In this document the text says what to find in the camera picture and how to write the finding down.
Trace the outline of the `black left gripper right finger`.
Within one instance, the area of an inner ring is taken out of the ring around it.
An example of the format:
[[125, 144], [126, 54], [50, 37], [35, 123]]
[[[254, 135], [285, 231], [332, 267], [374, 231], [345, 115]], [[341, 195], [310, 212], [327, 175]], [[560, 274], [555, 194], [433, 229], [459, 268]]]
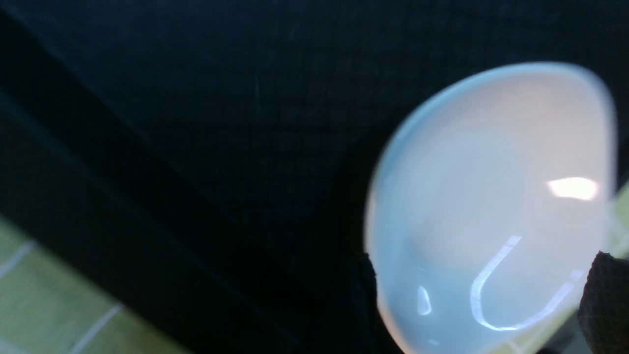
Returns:
[[577, 320], [594, 354], [629, 352], [629, 263], [599, 252], [592, 262]]

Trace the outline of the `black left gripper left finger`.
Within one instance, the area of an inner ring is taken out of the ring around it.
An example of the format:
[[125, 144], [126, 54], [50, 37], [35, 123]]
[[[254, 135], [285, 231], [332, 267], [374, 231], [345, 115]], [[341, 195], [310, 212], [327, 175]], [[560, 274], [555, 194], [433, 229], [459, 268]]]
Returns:
[[377, 306], [376, 274], [366, 253], [355, 254], [360, 348], [366, 354], [388, 354], [388, 334]]

